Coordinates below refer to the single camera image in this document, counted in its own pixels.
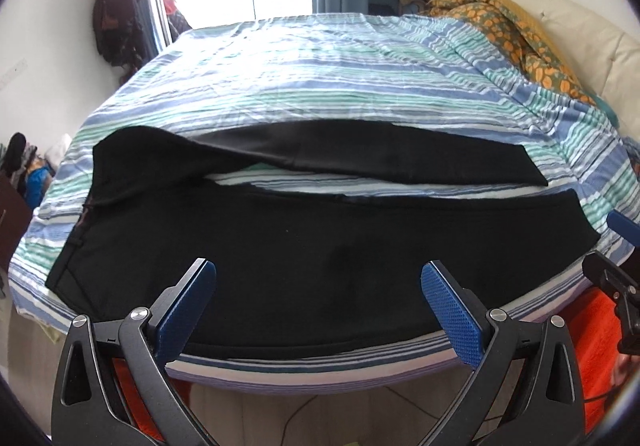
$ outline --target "screw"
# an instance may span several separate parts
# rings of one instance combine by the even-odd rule
[[[133,309],[129,316],[131,316],[133,321],[140,321],[146,318],[147,314],[149,314],[149,309],[145,307],[138,307],[137,309]]]
[[[561,329],[562,327],[564,327],[564,320],[562,319],[561,316],[551,316],[551,324],[554,327],[558,327],[559,329]]]
[[[84,315],[76,316],[74,320],[71,322],[71,324],[74,327],[82,327],[82,325],[84,325],[85,323],[86,323],[86,316]]]
[[[505,321],[507,319],[507,313],[502,309],[493,309],[489,312],[492,320],[495,321]]]

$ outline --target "blue gripper pad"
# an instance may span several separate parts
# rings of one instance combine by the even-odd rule
[[[460,360],[478,368],[484,356],[482,329],[457,294],[460,286],[438,260],[422,267],[420,284],[422,294]]]
[[[615,209],[607,215],[607,225],[634,247],[640,247],[640,225]]]
[[[158,365],[175,361],[182,353],[215,289],[216,267],[204,261],[158,325],[154,349]]]

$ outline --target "black pants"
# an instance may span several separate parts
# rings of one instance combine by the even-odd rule
[[[450,200],[222,187],[184,176],[210,151],[199,145],[177,151],[178,165],[168,143],[173,167],[140,190],[150,168],[126,175],[135,173],[123,165],[128,158],[114,158],[126,153],[122,140],[96,148],[90,207],[47,286],[78,312],[117,319],[151,305],[205,257],[216,265],[218,287],[185,349],[199,356],[299,358],[414,338],[439,328],[420,291],[429,260],[440,259],[495,307],[540,286],[598,240],[572,190]]]

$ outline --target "cream headboard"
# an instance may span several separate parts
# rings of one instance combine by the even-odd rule
[[[584,87],[618,114],[620,133],[640,141],[640,43],[569,0],[512,0],[538,19]]]

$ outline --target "blue and green striped sheet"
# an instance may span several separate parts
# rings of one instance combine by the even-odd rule
[[[187,32],[87,118],[12,259],[18,311],[68,328],[74,314],[44,283],[82,211],[92,148],[108,134],[143,124],[189,136],[304,119],[389,121],[522,144],[549,187],[400,185],[267,166],[211,178],[281,191],[447,198],[574,188],[602,235],[597,248],[616,262],[632,250],[606,227],[614,208],[640,221],[638,181],[607,116],[525,80],[473,27],[421,16],[276,18]],[[576,263],[506,309],[518,318],[544,318],[587,284]],[[338,392],[409,379],[454,359],[446,337],[436,333],[287,362],[182,356],[168,369],[179,378],[245,391]]]

